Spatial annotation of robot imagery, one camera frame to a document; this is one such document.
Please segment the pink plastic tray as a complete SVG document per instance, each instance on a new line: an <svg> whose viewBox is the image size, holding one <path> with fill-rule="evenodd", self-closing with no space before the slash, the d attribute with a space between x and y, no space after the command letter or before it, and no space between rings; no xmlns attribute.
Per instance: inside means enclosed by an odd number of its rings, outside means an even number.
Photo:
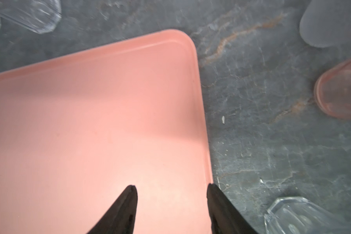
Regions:
<svg viewBox="0 0 351 234"><path fill-rule="evenodd" d="M196 47L169 29L0 73L0 234L85 234L128 185L136 234L209 234Z"/></svg>

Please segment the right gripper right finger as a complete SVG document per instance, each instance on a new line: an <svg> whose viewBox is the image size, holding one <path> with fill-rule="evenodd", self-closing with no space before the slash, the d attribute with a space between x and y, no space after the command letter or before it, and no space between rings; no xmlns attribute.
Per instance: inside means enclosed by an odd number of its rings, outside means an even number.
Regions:
<svg viewBox="0 0 351 234"><path fill-rule="evenodd" d="M213 234L257 234L215 184L208 185L207 204Z"/></svg>

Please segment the clear short glass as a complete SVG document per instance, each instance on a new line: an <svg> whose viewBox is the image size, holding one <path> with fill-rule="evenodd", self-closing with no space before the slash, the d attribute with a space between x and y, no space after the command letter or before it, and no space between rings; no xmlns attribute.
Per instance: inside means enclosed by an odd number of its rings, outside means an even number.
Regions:
<svg viewBox="0 0 351 234"><path fill-rule="evenodd" d="M351 223L303 197L276 199L264 222L267 234L351 234Z"/></svg>

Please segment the pink translucent plastic cup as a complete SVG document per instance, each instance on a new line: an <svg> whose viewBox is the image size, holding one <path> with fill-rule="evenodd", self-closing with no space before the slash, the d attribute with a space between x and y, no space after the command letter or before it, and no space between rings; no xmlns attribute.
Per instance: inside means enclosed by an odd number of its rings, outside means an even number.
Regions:
<svg viewBox="0 0 351 234"><path fill-rule="evenodd" d="M314 95L325 114L351 120L351 58L323 73L315 83Z"/></svg>

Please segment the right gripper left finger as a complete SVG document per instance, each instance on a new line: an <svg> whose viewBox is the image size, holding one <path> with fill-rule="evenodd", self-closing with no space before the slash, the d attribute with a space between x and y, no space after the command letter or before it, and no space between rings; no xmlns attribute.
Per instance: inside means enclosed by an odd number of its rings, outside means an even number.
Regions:
<svg viewBox="0 0 351 234"><path fill-rule="evenodd" d="M133 234L137 202L136 187L127 186L88 234Z"/></svg>

